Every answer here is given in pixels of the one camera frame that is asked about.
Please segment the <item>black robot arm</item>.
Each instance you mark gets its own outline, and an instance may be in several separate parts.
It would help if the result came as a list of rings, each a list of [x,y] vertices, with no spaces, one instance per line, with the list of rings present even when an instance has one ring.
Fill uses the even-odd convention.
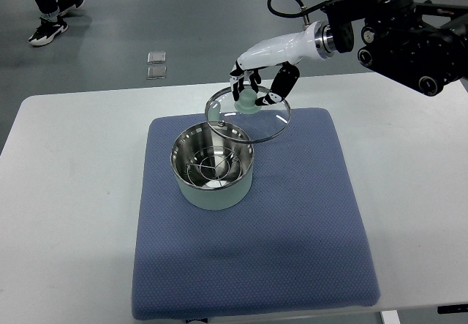
[[[359,62],[428,97],[467,76],[467,7],[414,0],[328,0],[336,50],[353,49],[352,22],[363,20]]]

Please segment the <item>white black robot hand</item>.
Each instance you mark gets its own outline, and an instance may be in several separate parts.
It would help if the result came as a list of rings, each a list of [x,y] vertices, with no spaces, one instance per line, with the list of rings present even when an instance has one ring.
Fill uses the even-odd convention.
[[[329,59],[336,50],[331,28],[325,21],[317,21],[305,30],[263,40],[242,53],[230,72],[230,88],[237,102],[249,81],[252,90],[259,91],[259,71],[267,67],[280,69],[269,92],[255,100],[256,106],[274,105],[284,100],[297,82],[300,71],[297,64],[302,59],[322,61]]]

